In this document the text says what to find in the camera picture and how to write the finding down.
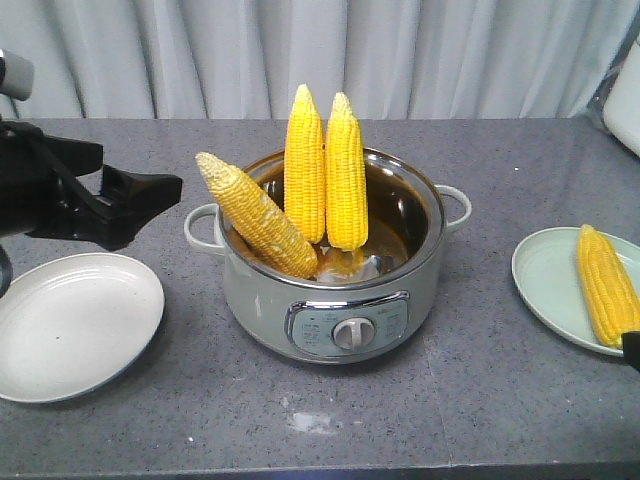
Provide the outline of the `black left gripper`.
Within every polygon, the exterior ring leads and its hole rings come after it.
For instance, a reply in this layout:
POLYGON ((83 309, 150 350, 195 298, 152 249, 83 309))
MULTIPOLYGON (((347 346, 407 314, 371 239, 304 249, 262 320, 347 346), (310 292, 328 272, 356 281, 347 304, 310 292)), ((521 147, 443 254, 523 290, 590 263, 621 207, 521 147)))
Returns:
POLYGON ((100 192, 78 180, 103 166, 103 146, 49 136, 37 126, 1 122, 1 235, 83 240, 106 250, 128 246, 152 219, 181 200, 171 174, 102 169, 100 192))

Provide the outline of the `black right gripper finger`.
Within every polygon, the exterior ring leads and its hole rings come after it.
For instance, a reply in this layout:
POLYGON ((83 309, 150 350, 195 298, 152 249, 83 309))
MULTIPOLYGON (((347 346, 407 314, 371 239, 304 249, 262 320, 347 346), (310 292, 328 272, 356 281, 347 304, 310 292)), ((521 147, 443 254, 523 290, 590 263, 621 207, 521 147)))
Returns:
POLYGON ((640 332, 626 332, 621 338, 625 362, 636 371, 640 371, 640 332))

